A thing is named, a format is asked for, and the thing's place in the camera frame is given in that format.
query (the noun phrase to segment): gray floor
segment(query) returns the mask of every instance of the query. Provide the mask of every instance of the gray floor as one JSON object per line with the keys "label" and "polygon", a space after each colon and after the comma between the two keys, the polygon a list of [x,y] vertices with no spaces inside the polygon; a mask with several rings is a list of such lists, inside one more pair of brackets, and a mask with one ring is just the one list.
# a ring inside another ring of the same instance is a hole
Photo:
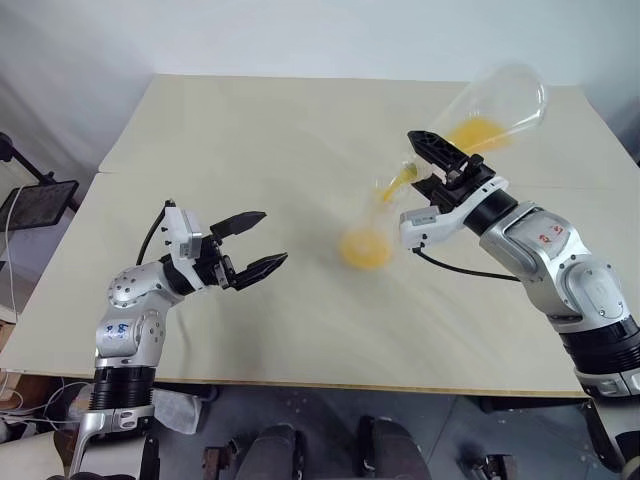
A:
{"label": "gray floor", "polygon": [[[473,399],[449,395],[275,387],[222,387],[196,435],[157,428],[161,478],[202,478],[202,451],[231,437],[250,438],[286,422],[305,434],[307,478],[353,475],[354,437],[362,415],[404,425],[420,445],[434,480],[464,480],[463,452],[509,453],[519,480],[617,478],[597,461],[575,406],[483,413]],[[223,476],[229,480],[230,475]]]}

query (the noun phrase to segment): table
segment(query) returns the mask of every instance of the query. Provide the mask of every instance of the table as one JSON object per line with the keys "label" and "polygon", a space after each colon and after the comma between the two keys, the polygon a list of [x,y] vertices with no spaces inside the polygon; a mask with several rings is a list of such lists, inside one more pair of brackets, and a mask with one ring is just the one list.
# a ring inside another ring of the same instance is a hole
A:
{"label": "table", "polygon": [[[213,289],[172,309],[159,380],[581,396],[559,338],[519,285],[437,269],[399,249],[386,268],[365,273],[336,252],[373,179],[393,173],[408,151],[406,132],[426,128],[462,86],[156,77],[100,166],[0,366],[92,374],[107,285],[134,263],[172,197],[202,225],[267,212],[252,231],[225,241],[238,269],[281,251],[289,259],[245,291]],[[639,170],[580,90],[552,89],[536,136],[486,159],[511,181],[512,195],[578,227],[617,268],[637,312]],[[417,208],[424,199],[410,192],[401,203]],[[430,253],[503,272],[477,243],[460,232]],[[163,253],[156,238],[147,258]]]}

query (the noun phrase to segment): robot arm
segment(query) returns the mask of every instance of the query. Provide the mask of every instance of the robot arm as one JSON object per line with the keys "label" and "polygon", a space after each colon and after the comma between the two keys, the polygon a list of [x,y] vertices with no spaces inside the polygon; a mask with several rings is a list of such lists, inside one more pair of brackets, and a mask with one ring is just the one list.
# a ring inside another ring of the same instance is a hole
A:
{"label": "robot arm", "polygon": [[[134,465],[134,470],[156,468],[157,445],[146,432],[154,414],[151,392],[166,337],[167,311],[186,295],[209,286],[242,290],[282,265],[286,253],[265,257],[236,273],[230,258],[220,251],[224,238],[249,230],[265,216],[245,212],[212,225],[211,234],[203,236],[191,212],[165,207],[161,230],[170,254],[122,271],[109,286],[107,312],[96,330],[94,391],[80,423],[69,476],[91,471],[140,478],[140,471],[123,472],[123,465]],[[96,436],[119,440],[121,461],[112,461],[113,445],[90,444]],[[134,461],[124,462],[122,456]],[[110,463],[114,471],[109,470]]]}
{"label": "robot arm", "polygon": [[434,133],[410,132],[409,138],[445,181],[433,175],[414,184],[430,206],[402,214],[403,245],[420,250],[465,226],[476,233],[560,335],[592,397],[587,420],[603,464],[634,468],[640,461],[640,328],[611,265],[595,258],[565,219],[534,203],[518,204],[482,157],[468,157]]}

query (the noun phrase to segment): black cable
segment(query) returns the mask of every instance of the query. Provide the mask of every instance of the black cable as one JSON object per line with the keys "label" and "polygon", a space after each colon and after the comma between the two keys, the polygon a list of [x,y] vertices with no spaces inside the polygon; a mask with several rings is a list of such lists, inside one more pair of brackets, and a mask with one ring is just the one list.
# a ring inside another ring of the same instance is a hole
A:
{"label": "black cable", "polygon": [[433,265],[436,265],[441,268],[446,268],[447,270],[451,270],[456,273],[464,273],[465,275],[473,275],[475,277],[486,277],[486,278],[496,278],[498,280],[509,280],[512,282],[519,282],[520,280],[517,277],[512,277],[511,275],[501,275],[499,273],[488,273],[488,272],[478,272],[476,270],[467,270],[466,268],[454,267],[452,265],[448,265],[446,263],[442,263],[435,258],[431,258],[429,255],[426,255],[422,252],[420,248],[414,248],[411,250],[413,253],[418,255],[420,258],[426,260]]}
{"label": "black cable", "polygon": [[155,233],[155,231],[158,229],[160,222],[164,220],[165,207],[175,207],[175,206],[176,204],[172,200],[167,200],[166,202],[164,202],[164,207],[162,207],[162,210],[156,217],[155,221],[153,222],[153,225],[151,225],[151,228],[147,232],[147,236],[144,237],[144,241],[142,242],[142,246],[140,247],[140,252],[138,253],[138,259],[136,260],[136,265],[142,265],[142,260],[144,259],[144,254],[147,251],[149,242],[151,241],[151,238],[153,237],[153,234]]}

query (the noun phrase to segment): beige tabletop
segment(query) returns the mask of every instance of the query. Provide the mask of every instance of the beige tabletop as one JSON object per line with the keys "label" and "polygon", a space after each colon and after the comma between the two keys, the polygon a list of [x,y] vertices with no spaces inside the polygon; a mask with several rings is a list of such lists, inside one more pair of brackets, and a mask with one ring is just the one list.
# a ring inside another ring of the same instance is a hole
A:
{"label": "beige tabletop", "polygon": [[[247,290],[212,289],[171,310],[160,379],[581,395],[559,338],[519,285],[441,270],[400,249],[383,269],[355,271],[336,251],[373,180],[407,151],[406,132],[426,128],[461,87],[157,77],[101,165],[0,366],[91,375],[106,287],[134,263],[171,197],[202,225],[267,212],[225,241],[238,269],[281,251],[289,259]],[[512,195],[578,227],[616,267],[637,312],[639,171],[580,91],[552,90],[535,138],[486,159]],[[424,204],[409,192],[398,211]],[[164,253],[155,239],[147,258]],[[467,231],[430,253],[504,273]]]}

